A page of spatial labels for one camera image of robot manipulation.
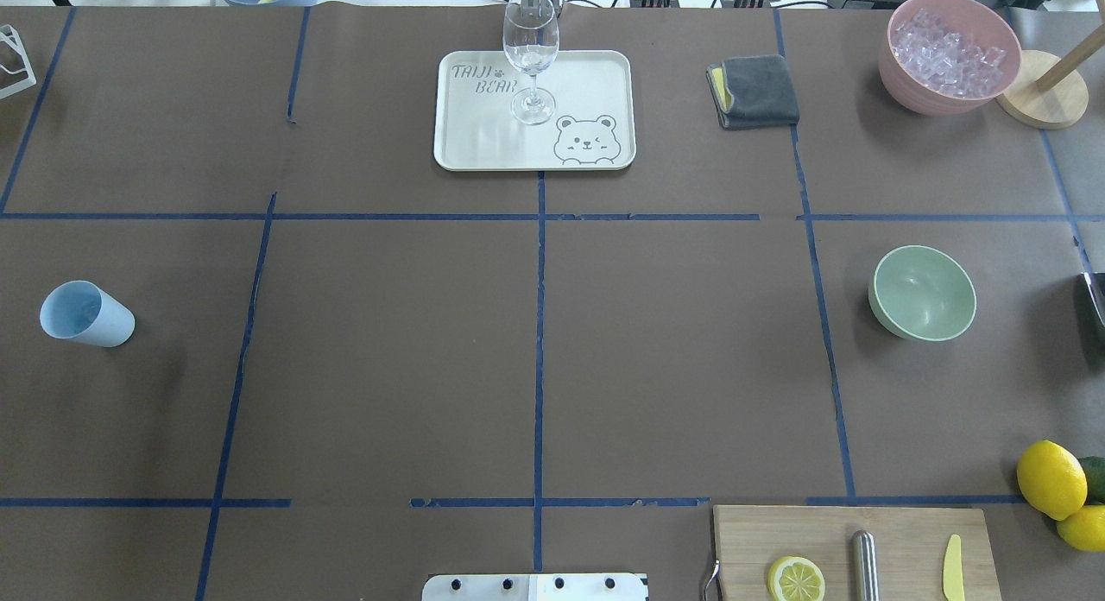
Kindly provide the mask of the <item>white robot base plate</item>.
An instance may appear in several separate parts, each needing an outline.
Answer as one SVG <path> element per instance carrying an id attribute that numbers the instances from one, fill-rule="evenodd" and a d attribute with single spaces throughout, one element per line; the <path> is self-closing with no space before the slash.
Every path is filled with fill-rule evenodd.
<path id="1" fill-rule="evenodd" d="M 648 600 L 648 577 L 636 573 L 439 574 L 422 600 Z"/>

